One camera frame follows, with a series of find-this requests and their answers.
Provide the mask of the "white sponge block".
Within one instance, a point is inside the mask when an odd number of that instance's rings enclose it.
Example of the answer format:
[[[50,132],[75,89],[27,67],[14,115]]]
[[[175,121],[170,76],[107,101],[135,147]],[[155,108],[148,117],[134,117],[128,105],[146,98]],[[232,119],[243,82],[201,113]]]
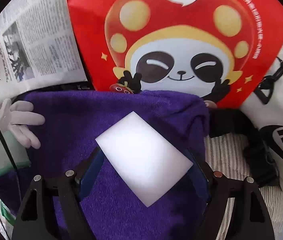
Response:
[[[96,142],[146,207],[166,194],[193,165],[135,112],[99,135]]]

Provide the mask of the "white glove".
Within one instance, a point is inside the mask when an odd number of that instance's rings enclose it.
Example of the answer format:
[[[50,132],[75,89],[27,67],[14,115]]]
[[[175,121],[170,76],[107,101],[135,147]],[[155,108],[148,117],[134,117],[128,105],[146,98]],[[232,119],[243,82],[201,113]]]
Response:
[[[33,110],[34,105],[29,101],[12,103],[10,99],[5,99],[0,110],[0,130],[2,133],[10,131],[25,148],[39,149],[41,142],[28,126],[43,125],[45,117]]]

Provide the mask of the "purple towel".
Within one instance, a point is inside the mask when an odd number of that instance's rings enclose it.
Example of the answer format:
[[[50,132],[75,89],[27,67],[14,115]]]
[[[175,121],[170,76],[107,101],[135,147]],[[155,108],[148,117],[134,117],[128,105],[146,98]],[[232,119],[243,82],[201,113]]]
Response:
[[[45,117],[30,130],[41,147],[28,150],[30,167],[0,176],[0,198],[13,214],[20,197],[37,174],[57,177],[89,157],[96,138],[113,127],[120,149],[134,153],[145,140],[132,126],[116,126],[131,112],[137,113],[179,151],[191,148],[205,157],[204,139],[209,113],[197,96],[169,91],[123,94],[97,91],[31,92],[21,96]],[[150,207],[146,207],[105,160],[90,195],[81,202],[97,239],[189,239],[201,221],[205,203],[188,176]]]

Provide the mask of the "newspaper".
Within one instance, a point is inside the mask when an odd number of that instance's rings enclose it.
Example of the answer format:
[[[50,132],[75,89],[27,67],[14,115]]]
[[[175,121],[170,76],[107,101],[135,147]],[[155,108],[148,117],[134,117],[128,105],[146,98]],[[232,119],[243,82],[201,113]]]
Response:
[[[0,106],[25,92],[86,80],[66,0],[11,0],[0,12]]]

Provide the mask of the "red panda paper bag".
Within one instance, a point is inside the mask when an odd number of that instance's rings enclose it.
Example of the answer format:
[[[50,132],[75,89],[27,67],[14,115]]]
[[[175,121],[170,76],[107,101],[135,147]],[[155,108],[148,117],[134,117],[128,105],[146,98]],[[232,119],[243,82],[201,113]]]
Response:
[[[94,89],[171,90],[237,108],[283,45],[278,0],[67,0]]]

